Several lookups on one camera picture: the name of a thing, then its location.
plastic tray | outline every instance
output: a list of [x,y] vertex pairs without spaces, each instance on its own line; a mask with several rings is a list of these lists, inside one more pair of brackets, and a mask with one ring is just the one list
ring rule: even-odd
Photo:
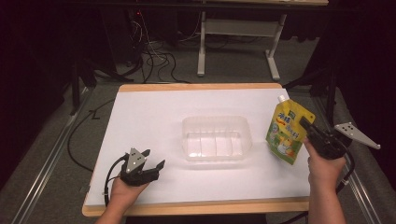
[[240,161],[251,148],[248,121],[241,116],[183,119],[187,161]]

juice pouch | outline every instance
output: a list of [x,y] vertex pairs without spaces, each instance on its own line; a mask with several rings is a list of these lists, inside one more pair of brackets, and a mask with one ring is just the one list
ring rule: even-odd
[[283,95],[278,100],[265,140],[273,153],[293,165],[306,137],[300,119],[304,116],[313,123],[315,115],[296,102],[285,100]]

black cable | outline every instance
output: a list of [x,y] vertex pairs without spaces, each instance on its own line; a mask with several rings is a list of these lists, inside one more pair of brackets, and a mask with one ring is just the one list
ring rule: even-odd
[[85,118],[82,119],[82,120],[76,125],[76,127],[75,127],[75,128],[73,129],[73,131],[70,133],[69,138],[67,139],[67,153],[69,154],[70,159],[71,159],[76,165],[78,165],[79,167],[81,167],[81,168],[83,168],[83,169],[85,169],[85,170],[87,170],[87,171],[93,172],[93,169],[91,169],[91,168],[89,168],[89,167],[83,165],[82,163],[80,163],[79,161],[77,161],[77,160],[73,157],[72,152],[71,152],[71,148],[70,148],[71,139],[72,139],[72,137],[73,137],[73,134],[74,134],[74,133],[76,132],[76,130],[78,129],[78,127],[79,127],[79,126],[80,126],[91,114],[96,114],[96,111],[97,111],[97,110],[99,110],[99,109],[102,108],[103,106],[105,106],[105,105],[107,105],[107,104],[113,102],[114,100],[115,100],[115,99],[111,99],[111,100],[105,102],[104,104],[102,104],[102,105],[96,107],[94,110],[90,110],[90,113],[89,113],[87,116],[85,116]]
[[201,40],[198,39],[197,37],[199,37],[199,35],[194,36],[194,37],[189,38],[189,39],[186,39],[186,40],[179,41],[179,44],[180,44],[180,45],[183,45],[183,46],[186,46],[186,47],[195,47],[195,46],[198,46],[198,45],[201,43]]
[[256,41],[263,39],[262,36],[253,36],[251,40],[238,40],[238,39],[233,39],[233,37],[234,36],[229,37],[230,41],[232,41],[234,43],[240,43],[240,44],[251,44],[251,43],[254,43]]
[[341,180],[341,182],[338,184],[335,192],[338,194],[338,192],[341,191],[341,189],[344,188],[344,186],[348,183],[348,179],[349,177],[352,175],[352,173],[355,171],[355,160],[353,159],[352,154],[350,153],[349,149],[338,139],[336,139],[337,144],[340,147],[343,147],[344,150],[346,151],[346,154],[349,158],[350,164],[349,164],[349,171],[346,173],[346,175],[344,175],[343,179]]
[[166,64],[163,65],[161,68],[159,68],[159,69],[158,69],[158,72],[157,72],[157,77],[158,77],[158,79],[159,79],[160,81],[165,81],[164,79],[161,78],[161,74],[160,74],[161,70],[162,70],[163,68],[165,68],[166,66],[168,66],[169,63],[170,63],[169,60],[168,60],[168,57],[165,56],[165,58],[166,58],[166,60],[165,60]]
[[143,68],[143,66],[141,67],[141,69],[142,69],[142,78],[143,78],[143,81],[144,81],[144,80],[146,80],[145,69]]
[[149,51],[148,51],[148,56],[149,56],[150,59],[151,59],[151,67],[150,67],[150,69],[149,69],[148,76],[147,76],[146,78],[143,79],[143,84],[146,84],[146,83],[148,82],[149,78],[151,77],[152,70],[154,69],[154,59],[152,58],[152,55],[151,55],[151,53],[150,53]]
[[108,182],[110,182],[110,180],[116,178],[116,177],[114,177],[114,178],[111,178],[111,179],[110,179],[111,172],[113,171],[114,167],[116,167],[116,165],[119,164],[120,161],[126,161],[126,160],[128,160],[128,157],[129,157],[129,154],[128,154],[128,153],[125,153],[125,155],[123,155],[123,156],[120,157],[118,160],[116,160],[116,161],[113,163],[113,165],[110,167],[110,170],[108,170],[107,177],[106,177],[106,181],[105,181],[105,189],[104,189],[104,193],[103,193],[104,196],[105,196],[105,205],[106,205],[106,206],[108,205],[108,202],[109,202],[109,198],[108,198],[108,186],[107,186],[107,185],[108,185]]
[[137,70],[139,70],[139,68],[140,68],[141,65],[142,65],[142,59],[141,59],[141,57],[139,57],[139,59],[137,60],[137,65],[136,65],[133,69],[131,69],[131,70],[129,70],[128,72],[126,72],[126,73],[120,75],[120,74],[118,74],[118,73],[116,73],[116,72],[113,72],[113,71],[111,71],[111,70],[108,70],[107,68],[103,67],[102,65],[100,65],[100,64],[98,64],[98,63],[94,63],[94,62],[91,61],[90,59],[85,59],[84,61],[85,61],[85,63],[86,63],[87,65],[90,66],[90,68],[91,68],[92,70],[100,70],[100,71],[104,72],[105,74],[107,74],[107,75],[109,75],[109,76],[111,76],[111,77],[113,77],[113,78],[115,78],[116,80],[121,81],[121,82],[134,82],[134,80],[133,80],[132,78],[129,79],[129,78],[127,78],[126,76],[131,75],[131,74],[133,74],[134,72],[136,72]]
[[94,68],[98,68],[97,70],[104,72],[107,76],[102,76],[100,74],[94,73],[96,77],[103,78],[103,79],[117,79],[118,81],[125,81],[125,82],[132,82],[134,81],[133,79],[121,79],[123,77],[127,77],[133,73],[135,73],[137,70],[140,69],[140,67],[143,65],[143,59],[142,57],[139,57],[137,60],[136,64],[134,65],[134,68],[130,69],[124,74],[118,74],[116,72],[111,72],[110,70],[106,70],[104,67],[91,63],[91,66],[94,66]]
[[156,52],[156,54],[157,54],[157,57],[158,57],[158,58],[160,58],[160,59],[162,59],[162,60],[164,59],[164,61],[163,61],[162,63],[159,63],[159,64],[153,64],[153,62],[151,62],[151,63],[149,62],[149,61],[151,61],[151,59],[150,59],[150,58],[147,58],[147,59],[146,59],[146,64],[147,64],[147,65],[157,67],[157,66],[161,66],[161,65],[163,65],[163,64],[165,64],[165,63],[168,63],[168,58],[167,58],[166,56],[161,57],[161,56],[164,55],[164,53]]
[[[159,47],[156,47],[156,48],[154,48],[154,47],[152,47],[153,46],[153,44],[158,44],[158,43],[160,43],[160,46]],[[163,40],[151,40],[149,43],[147,43],[149,46],[150,46],[150,48],[151,48],[151,50],[152,51],[156,51],[156,50],[159,50],[159,49],[162,49],[163,48],[163,44],[164,44],[164,41]]]
[[113,180],[113,179],[115,179],[115,178],[120,178],[120,176],[119,176],[119,175],[116,175],[116,176],[114,176],[114,177],[111,177],[111,178],[108,179],[108,182],[110,182],[111,180]]
[[222,48],[224,48],[224,47],[226,47],[228,44],[229,44],[229,42],[230,42],[230,39],[229,38],[225,38],[225,42],[221,45],[221,46],[219,46],[219,47],[210,47],[210,46],[208,46],[207,45],[207,43],[205,42],[205,47],[207,48],[207,49],[222,49]]
[[172,68],[172,71],[171,71],[171,77],[176,81],[176,82],[180,82],[180,83],[190,83],[189,81],[185,81],[185,80],[180,80],[180,79],[177,79],[177,78],[175,78],[175,76],[174,76],[174,71],[175,71],[175,69],[176,69],[176,59],[175,59],[175,56],[173,55],[173,54],[171,54],[171,53],[167,53],[167,54],[169,54],[171,57],[172,57],[172,59],[174,60],[174,66],[173,66],[173,68]]

forearm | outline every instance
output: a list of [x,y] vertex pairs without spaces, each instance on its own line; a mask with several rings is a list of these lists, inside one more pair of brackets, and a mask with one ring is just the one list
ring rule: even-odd
[[346,223],[335,189],[311,188],[308,221],[309,224]]
[[124,208],[110,203],[95,224],[120,224],[124,213]]

hand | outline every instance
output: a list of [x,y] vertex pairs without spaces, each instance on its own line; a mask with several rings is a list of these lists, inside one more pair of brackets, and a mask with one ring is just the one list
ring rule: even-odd
[[304,144],[309,153],[308,180],[311,188],[335,190],[338,176],[346,164],[346,159],[344,157],[331,161],[323,159],[307,138],[305,138]]
[[119,177],[114,179],[111,188],[110,202],[105,212],[96,220],[96,224],[112,224],[120,223],[123,214],[136,201],[139,194],[149,185],[149,183],[132,187],[126,185]]
[[149,185],[149,183],[133,187],[125,184],[119,177],[114,179],[109,205],[116,204],[117,207],[124,210],[124,212],[131,207],[136,201],[139,194]]

